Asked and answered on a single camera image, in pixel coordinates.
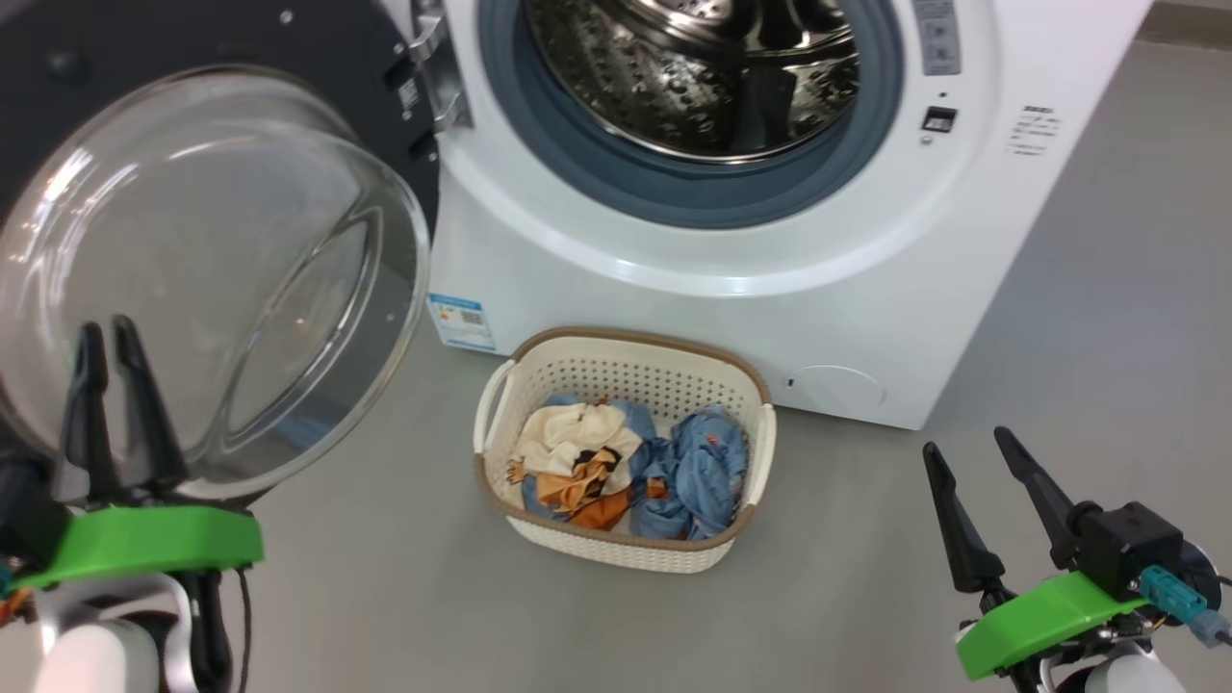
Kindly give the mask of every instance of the blue connector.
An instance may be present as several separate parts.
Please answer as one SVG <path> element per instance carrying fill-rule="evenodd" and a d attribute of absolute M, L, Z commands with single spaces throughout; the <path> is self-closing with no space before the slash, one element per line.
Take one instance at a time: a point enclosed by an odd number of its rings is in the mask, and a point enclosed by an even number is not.
<path fill-rule="evenodd" d="M 1159 566 L 1142 571 L 1142 576 L 1138 577 L 1138 593 L 1180 623 L 1189 623 L 1207 610 L 1206 597 Z"/>

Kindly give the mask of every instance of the beige cloth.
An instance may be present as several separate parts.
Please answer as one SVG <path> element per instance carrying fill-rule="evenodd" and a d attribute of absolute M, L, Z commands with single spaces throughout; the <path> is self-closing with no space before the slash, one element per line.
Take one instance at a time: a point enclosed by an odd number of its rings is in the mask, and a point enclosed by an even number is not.
<path fill-rule="evenodd" d="M 604 483 L 604 496 L 623 491 L 631 482 L 628 457 L 642 438 L 625 428 L 625 412 L 611 404 L 543 407 L 531 414 L 517 438 L 513 459 L 529 474 L 554 474 L 569 478 L 582 453 L 610 448 L 620 464 Z"/>

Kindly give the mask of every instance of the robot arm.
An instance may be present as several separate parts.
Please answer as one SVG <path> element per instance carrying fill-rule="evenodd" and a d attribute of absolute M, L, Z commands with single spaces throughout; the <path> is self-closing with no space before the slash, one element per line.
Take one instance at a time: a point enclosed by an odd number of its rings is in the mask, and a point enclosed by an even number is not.
<path fill-rule="evenodd" d="M 148 475 L 136 485 L 120 481 L 103 418 L 102 330 L 89 323 L 62 434 L 65 460 L 89 474 L 86 512 L 71 513 L 52 497 L 49 461 L 0 461 L 0 603 L 14 604 L 0 625 L 32 596 L 38 613 L 26 617 L 41 624 L 46 657 L 37 693 L 225 693 L 233 666 L 218 588 L 222 572 L 235 570 L 249 631 L 243 691 L 251 631 L 243 570 L 264 556 L 260 527 L 245 512 L 175 496 L 187 467 L 140 338 L 123 316 L 113 327 L 127 390 L 128 462 Z M 150 597 L 171 610 L 124 613 Z"/>
<path fill-rule="evenodd" d="M 1214 565 L 1141 503 L 1110 512 L 1074 504 L 1008 428 L 995 438 L 1048 534 L 1053 565 L 1069 572 L 1024 594 L 1007 589 L 1005 568 L 958 501 L 940 449 L 924 446 L 954 587 L 981 594 L 982 618 L 963 623 L 957 640 L 967 677 L 1009 678 L 1021 693 L 1183 693 L 1151 636 L 1186 624 L 1207 647 L 1232 645 Z M 1055 667 L 1087 661 L 1093 666 L 1053 681 Z"/>

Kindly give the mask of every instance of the plastic basket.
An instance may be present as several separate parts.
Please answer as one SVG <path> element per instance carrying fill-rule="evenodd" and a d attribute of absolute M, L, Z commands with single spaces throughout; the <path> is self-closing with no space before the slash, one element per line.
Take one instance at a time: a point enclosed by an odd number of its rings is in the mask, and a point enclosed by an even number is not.
<path fill-rule="evenodd" d="M 657 423 L 674 423 L 717 403 L 747 435 L 749 469 L 736 522 L 702 541 L 643 539 L 573 527 L 522 509 L 505 481 L 509 455 L 526 419 L 552 395 L 594 402 L 601 397 L 649 407 Z M 480 485 L 526 539 L 605 564 L 700 572 L 718 562 L 756 511 L 774 457 L 775 411 L 756 372 L 719 350 L 674 339 L 606 329 L 553 329 L 524 344 L 492 375 L 474 422 Z"/>

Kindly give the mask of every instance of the floor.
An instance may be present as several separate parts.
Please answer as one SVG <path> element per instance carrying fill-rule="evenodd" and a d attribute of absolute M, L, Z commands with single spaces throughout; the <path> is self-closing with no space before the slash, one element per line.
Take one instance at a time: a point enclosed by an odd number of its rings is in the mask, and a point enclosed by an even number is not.
<path fill-rule="evenodd" d="M 1136 44 L 928 429 L 782 412 L 758 517 L 699 576 L 519 539 L 468 450 L 498 360 L 425 322 L 356 432 L 255 507 L 249 691 L 1008 691 L 958 667 L 976 599 L 951 588 L 919 455 L 941 445 L 1030 589 L 1052 566 L 1002 423 L 1076 499 L 1142 501 L 1232 566 L 1230 74 L 1230 53 Z M 1227 652 L 1157 641 L 1190 691 L 1232 679 Z M 0 633 L 5 691 L 34 657 L 33 629 Z"/>

